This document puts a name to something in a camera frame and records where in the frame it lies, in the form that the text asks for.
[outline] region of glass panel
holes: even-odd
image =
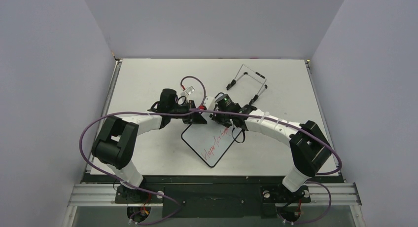
[[[326,207],[304,207],[299,220],[311,220],[319,216]],[[146,222],[161,218],[162,207],[153,207],[151,216]],[[78,207],[74,218],[73,227],[128,227],[126,207]],[[199,227],[278,227],[283,226],[279,219],[261,219],[260,217],[244,218],[170,218],[162,223],[155,224],[156,227],[178,227],[178,226],[199,226]],[[349,206],[333,206],[324,218],[312,224],[299,225],[309,227],[353,227],[355,226]]]

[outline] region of screw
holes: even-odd
[[[164,195],[164,192],[163,192],[163,191],[158,191],[157,193]],[[162,197],[162,196],[160,196],[160,195],[157,195],[157,198],[158,198],[158,199],[161,199],[161,198],[163,198],[163,197]]]

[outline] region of red handwriting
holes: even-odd
[[[204,153],[203,152],[201,153],[202,154],[202,157],[205,160],[208,160],[208,159],[210,159],[210,158],[212,158],[214,156],[215,148],[216,147],[219,147],[219,142],[222,140],[222,138],[224,136],[228,135],[228,132],[229,132],[229,129],[228,128],[225,128],[223,130],[219,130],[220,135],[218,137],[213,136],[213,145],[210,148],[208,148],[208,150],[204,149],[205,152]]]

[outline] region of wire holder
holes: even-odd
[[[261,117],[259,123],[262,123],[267,116],[270,116],[270,113],[269,112],[264,112],[264,115]]]

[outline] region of wire frame stand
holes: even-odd
[[[247,65],[245,65],[245,64],[241,65],[240,69],[237,72],[237,75],[235,75],[235,78],[231,81],[231,83],[229,83],[226,86],[226,90],[231,89],[245,75],[253,78],[256,82],[261,84],[261,87],[258,90],[257,94],[255,94],[254,97],[249,102],[249,104],[252,105],[258,99],[258,97],[267,89],[267,84],[266,84],[267,78],[265,76],[261,75],[260,73],[258,73],[256,71],[253,71]]]

